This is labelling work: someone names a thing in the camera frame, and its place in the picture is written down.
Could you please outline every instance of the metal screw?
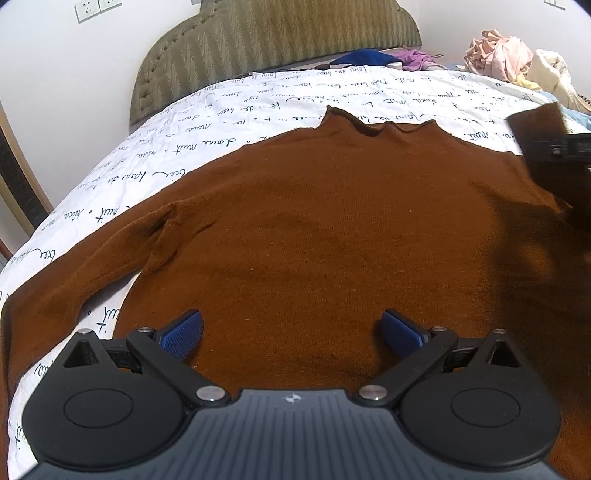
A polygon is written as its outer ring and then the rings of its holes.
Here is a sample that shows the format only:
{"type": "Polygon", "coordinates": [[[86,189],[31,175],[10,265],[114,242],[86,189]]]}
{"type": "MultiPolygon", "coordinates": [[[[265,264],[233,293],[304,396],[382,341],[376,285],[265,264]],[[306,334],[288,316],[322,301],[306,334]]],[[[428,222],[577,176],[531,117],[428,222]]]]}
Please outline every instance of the metal screw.
{"type": "Polygon", "coordinates": [[[197,390],[197,398],[205,401],[221,400],[224,395],[226,395],[226,391],[217,385],[208,385],[197,390]]]}
{"type": "Polygon", "coordinates": [[[359,396],[365,400],[381,400],[386,395],[388,390],[382,385],[365,385],[359,389],[359,396]]]}

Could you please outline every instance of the blue gripper pad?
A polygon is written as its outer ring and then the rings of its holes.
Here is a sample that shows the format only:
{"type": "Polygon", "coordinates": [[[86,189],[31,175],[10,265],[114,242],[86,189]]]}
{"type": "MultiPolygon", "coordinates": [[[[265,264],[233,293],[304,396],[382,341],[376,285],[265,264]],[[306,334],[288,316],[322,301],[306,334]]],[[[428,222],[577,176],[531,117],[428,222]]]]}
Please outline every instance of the blue gripper pad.
{"type": "Polygon", "coordinates": [[[198,310],[189,310],[158,330],[154,340],[168,353],[184,360],[201,341],[202,336],[203,317],[198,310]]]}
{"type": "Polygon", "coordinates": [[[394,309],[384,312],[380,320],[380,328],[384,342],[401,359],[421,348],[431,338],[428,330],[394,309]]]}

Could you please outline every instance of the purple cloth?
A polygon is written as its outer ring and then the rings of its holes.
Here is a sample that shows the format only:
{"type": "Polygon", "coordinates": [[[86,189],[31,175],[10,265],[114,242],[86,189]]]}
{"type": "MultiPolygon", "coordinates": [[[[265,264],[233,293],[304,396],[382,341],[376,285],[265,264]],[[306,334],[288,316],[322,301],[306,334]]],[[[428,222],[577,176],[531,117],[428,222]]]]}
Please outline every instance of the purple cloth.
{"type": "Polygon", "coordinates": [[[426,61],[436,63],[435,59],[420,50],[407,50],[396,52],[396,57],[402,62],[402,69],[407,72],[415,72],[416,70],[422,70],[423,64],[426,61]]]}

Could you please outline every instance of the white wall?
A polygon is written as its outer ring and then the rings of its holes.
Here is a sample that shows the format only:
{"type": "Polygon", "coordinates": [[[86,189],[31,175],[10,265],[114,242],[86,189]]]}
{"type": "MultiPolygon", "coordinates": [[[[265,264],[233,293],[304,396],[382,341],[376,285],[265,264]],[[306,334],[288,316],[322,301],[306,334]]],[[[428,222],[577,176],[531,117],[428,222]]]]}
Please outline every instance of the white wall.
{"type": "Polygon", "coordinates": [[[0,9],[0,99],[54,206],[129,134],[150,47],[199,13],[191,0],[123,0],[78,24],[74,3],[9,0],[0,9]]]}
{"type": "Polygon", "coordinates": [[[14,218],[2,197],[0,197],[0,239],[13,254],[29,240],[29,236],[14,218]]]}
{"type": "Polygon", "coordinates": [[[519,37],[532,51],[559,52],[573,86],[591,98],[591,17],[574,0],[562,1],[565,10],[544,0],[398,0],[417,22],[426,50],[462,58],[472,38],[496,28],[519,37]]]}

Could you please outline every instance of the blue cloth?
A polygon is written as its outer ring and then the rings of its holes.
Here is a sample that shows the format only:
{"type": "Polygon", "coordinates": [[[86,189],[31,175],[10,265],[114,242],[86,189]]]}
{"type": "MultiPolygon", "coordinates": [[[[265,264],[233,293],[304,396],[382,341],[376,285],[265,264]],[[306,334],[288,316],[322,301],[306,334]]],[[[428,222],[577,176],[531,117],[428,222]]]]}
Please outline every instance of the blue cloth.
{"type": "MultiPolygon", "coordinates": [[[[551,93],[542,92],[540,90],[538,90],[537,93],[541,93],[542,95],[544,95],[546,98],[549,98],[553,102],[558,102],[558,99],[554,95],[552,95],[551,93]]],[[[571,117],[575,122],[577,122],[579,125],[582,125],[587,130],[591,130],[591,116],[590,115],[587,115],[586,113],[578,112],[576,110],[571,110],[570,108],[563,107],[562,105],[560,105],[560,109],[566,115],[571,117]]]]}
{"type": "Polygon", "coordinates": [[[388,63],[394,63],[396,61],[400,61],[400,59],[388,55],[387,53],[365,48],[363,50],[356,50],[347,55],[343,55],[342,57],[331,61],[330,64],[341,65],[346,63],[355,65],[356,67],[361,67],[363,65],[385,67],[388,63]]]}

